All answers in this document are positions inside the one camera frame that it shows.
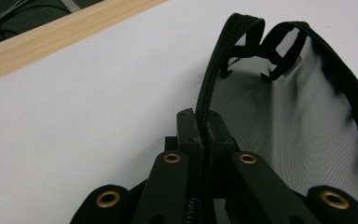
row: dark background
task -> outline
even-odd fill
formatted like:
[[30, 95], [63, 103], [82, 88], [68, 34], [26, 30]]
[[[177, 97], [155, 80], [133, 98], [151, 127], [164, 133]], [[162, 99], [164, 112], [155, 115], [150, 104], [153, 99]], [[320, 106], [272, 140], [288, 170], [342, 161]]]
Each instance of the dark background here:
[[[0, 14], [17, 1], [0, 0]], [[102, 1], [75, 0], [75, 3], [83, 9]], [[60, 0], [28, 0], [25, 5], [0, 20], [0, 27], [5, 31], [5, 38], [11, 38], [66, 15], [69, 15], [69, 12]]]

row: black bag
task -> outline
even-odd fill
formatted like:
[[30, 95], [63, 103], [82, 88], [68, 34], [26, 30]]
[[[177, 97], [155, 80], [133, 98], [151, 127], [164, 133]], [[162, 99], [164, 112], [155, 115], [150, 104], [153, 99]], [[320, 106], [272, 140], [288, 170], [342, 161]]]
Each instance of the black bag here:
[[215, 111], [291, 189], [327, 185], [358, 201], [358, 80], [305, 22], [280, 23], [261, 42], [264, 24], [228, 19], [200, 90], [201, 136]]
[[305, 22], [264, 25], [228, 19], [148, 180], [94, 190], [73, 224], [358, 223], [358, 80]]

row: brass grommet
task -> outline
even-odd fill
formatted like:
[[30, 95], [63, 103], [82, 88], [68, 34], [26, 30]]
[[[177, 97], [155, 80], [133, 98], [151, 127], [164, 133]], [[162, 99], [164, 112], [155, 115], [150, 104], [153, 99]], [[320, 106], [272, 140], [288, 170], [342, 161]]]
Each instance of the brass grommet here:
[[109, 190], [100, 194], [95, 202], [101, 208], [108, 208], [117, 204], [118, 201], [120, 201], [120, 194], [117, 191]]
[[321, 198], [325, 203], [337, 209], [347, 209], [350, 207], [348, 200], [330, 190], [322, 191]]
[[170, 153], [170, 154], [167, 154], [164, 156], [164, 160], [167, 163], [176, 163], [176, 162], [179, 162], [181, 160], [181, 158], [178, 154]]
[[239, 159], [241, 162], [248, 163], [248, 164], [254, 164], [257, 162], [257, 158], [251, 154], [240, 154]]

